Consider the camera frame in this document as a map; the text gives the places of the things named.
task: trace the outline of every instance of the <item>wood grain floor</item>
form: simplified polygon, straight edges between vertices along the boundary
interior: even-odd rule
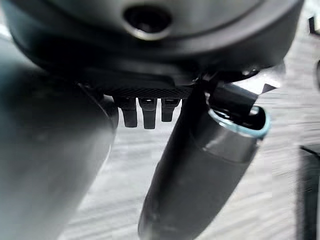
[[[309,35],[307,25],[315,13],[320,14],[320,1],[307,0],[285,59],[284,87],[258,100],[272,115],[272,130],[236,191],[199,240],[295,239],[299,145],[320,143],[320,91],[314,73],[320,39]],[[138,240],[143,200],[175,124],[162,123],[160,109],[157,113],[156,130],[143,129],[142,112],[139,128],[124,128],[120,120],[109,160],[59,240]]]

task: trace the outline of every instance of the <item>dark gray cylinder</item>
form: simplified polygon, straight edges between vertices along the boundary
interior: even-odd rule
[[[55,240],[114,141],[107,113],[0,39],[0,239]]]
[[[234,124],[206,105],[203,92],[192,94],[154,173],[139,222],[141,240],[194,240],[205,230],[270,128],[262,108],[249,122],[250,128]]]

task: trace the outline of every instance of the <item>black plastic clip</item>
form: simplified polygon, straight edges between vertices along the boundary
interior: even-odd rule
[[[138,126],[136,98],[113,97],[113,99],[115,105],[122,110],[124,125],[127,128],[136,128]]]
[[[156,128],[157,98],[139,98],[143,113],[144,129]]]
[[[161,121],[169,123],[172,121],[174,110],[178,107],[181,99],[161,99]]]

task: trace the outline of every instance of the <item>black rubber tube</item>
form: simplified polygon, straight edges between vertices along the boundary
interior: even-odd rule
[[[213,119],[205,102],[203,94],[193,93],[182,109],[144,202],[142,240],[197,238],[236,188],[269,129],[260,109],[265,122],[260,132],[252,131],[260,136],[240,134],[242,127],[232,131]]]

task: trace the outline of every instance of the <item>round hole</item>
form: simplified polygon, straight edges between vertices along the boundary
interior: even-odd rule
[[[124,19],[133,30],[146,35],[163,33],[172,23],[172,18],[166,10],[147,5],[130,7],[124,12]]]

